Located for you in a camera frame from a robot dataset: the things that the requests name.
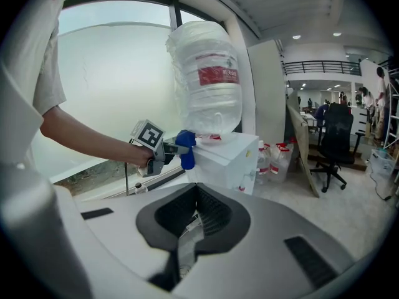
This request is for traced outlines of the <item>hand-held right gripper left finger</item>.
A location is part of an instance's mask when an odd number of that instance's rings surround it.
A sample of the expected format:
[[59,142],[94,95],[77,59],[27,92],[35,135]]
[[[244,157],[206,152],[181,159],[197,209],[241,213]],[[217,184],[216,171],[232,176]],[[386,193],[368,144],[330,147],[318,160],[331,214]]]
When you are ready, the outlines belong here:
[[145,206],[189,187],[84,202],[56,188],[64,228],[88,280],[87,298],[197,298],[197,270],[178,280],[170,252],[150,246],[136,225]]

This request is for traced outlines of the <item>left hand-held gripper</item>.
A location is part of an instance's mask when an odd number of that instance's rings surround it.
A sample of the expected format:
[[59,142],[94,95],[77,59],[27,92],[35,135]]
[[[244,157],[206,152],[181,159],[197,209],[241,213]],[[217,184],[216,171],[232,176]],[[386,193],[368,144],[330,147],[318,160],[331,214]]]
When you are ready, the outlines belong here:
[[[138,169],[143,178],[160,175],[163,167],[173,160],[173,156],[166,153],[164,135],[165,132],[150,120],[138,121],[130,134],[130,144],[146,147],[153,153],[147,165]],[[190,147],[170,143],[170,154],[173,155],[188,154],[190,149]]]

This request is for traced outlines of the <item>person's left hand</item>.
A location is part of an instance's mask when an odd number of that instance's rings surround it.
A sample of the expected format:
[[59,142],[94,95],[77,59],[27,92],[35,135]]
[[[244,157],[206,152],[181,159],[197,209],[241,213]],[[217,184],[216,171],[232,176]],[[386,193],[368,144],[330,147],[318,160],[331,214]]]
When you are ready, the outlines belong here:
[[144,168],[147,166],[148,162],[153,159],[153,151],[144,146],[134,147],[134,162],[133,164]]

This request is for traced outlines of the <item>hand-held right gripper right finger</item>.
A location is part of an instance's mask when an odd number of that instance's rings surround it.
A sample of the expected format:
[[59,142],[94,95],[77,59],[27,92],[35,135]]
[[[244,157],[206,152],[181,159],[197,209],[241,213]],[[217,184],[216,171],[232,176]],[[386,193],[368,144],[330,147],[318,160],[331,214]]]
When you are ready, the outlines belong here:
[[[248,211],[251,225],[242,241],[225,254],[198,257],[174,288],[180,298],[336,298],[368,266],[331,235],[292,209],[260,197],[214,186]],[[337,274],[327,284],[311,283],[285,241],[304,239]]]

